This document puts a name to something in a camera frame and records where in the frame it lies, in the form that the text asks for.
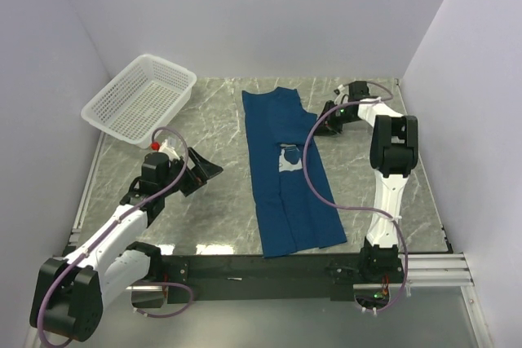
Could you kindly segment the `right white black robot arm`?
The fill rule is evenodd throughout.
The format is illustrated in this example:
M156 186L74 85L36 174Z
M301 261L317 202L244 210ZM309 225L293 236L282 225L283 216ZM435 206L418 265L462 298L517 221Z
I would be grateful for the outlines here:
M325 103L317 136L340 134L350 122L364 121L372 128L369 163L374 170L375 196L372 220L360 251L358 272L375 282L402 273L399 257L399 220L402 197L409 176L418 163L418 119L401 114L387 105L392 93L378 97L371 81L339 85L335 99Z

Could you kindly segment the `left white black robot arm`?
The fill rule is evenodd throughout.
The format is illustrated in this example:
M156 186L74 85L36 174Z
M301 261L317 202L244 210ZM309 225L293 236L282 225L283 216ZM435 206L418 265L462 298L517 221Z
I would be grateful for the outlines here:
M141 173L108 221L82 246L47 259L38 272L29 323L41 336L85 341L103 311L129 286L151 285L165 294L171 283L159 247L137 241L176 192L189 196L223 172L193 148L186 157L161 147L145 156Z

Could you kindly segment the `blue mickey mouse t-shirt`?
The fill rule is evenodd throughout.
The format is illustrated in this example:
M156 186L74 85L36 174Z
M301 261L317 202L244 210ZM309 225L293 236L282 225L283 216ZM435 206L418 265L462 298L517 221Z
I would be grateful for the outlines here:
M242 92L250 177L263 255L285 256L346 242L315 142L317 116L296 90Z

